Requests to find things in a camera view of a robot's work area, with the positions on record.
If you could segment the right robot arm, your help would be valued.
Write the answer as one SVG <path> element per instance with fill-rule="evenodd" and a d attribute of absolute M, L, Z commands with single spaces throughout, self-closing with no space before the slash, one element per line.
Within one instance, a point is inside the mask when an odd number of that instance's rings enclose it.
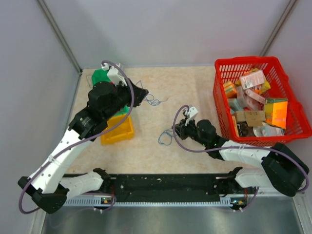
<path fill-rule="evenodd" d="M 284 144 L 256 147 L 237 143 L 219 136 L 207 119 L 195 122 L 185 118 L 173 124 L 172 129 L 177 143 L 190 138 L 202 145 L 202 152 L 213 159 L 250 165 L 250 168 L 239 169 L 227 181 L 233 193 L 247 187 L 262 187 L 292 197 L 305 191 L 310 184 L 309 168 Z"/>

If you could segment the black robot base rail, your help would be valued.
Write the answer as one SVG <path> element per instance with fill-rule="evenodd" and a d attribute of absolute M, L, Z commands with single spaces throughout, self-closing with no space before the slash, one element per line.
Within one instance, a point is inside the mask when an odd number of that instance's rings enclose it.
<path fill-rule="evenodd" d="M 118 202 L 212 202 L 226 195 L 253 194 L 227 174 L 111 174 L 96 193 L 113 194 Z"/>

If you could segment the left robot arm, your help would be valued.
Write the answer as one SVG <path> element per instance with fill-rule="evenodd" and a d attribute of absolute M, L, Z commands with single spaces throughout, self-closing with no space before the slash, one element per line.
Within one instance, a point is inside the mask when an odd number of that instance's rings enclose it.
<path fill-rule="evenodd" d="M 19 179 L 23 193 L 40 209 L 53 214 L 75 196 L 108 192 L 110 176 L 103 169 L 95 168 L 76 177 L 64 178 L 64 174 L 78 155 L 107 131 L 109 119 L 125 106 L 139 106 L 148 93 L 133 83 L 114 85 L 102 81 L 94 85 L 88 93 L 86 107 L 75 115 L 55 150 L 35 173 Z"/>

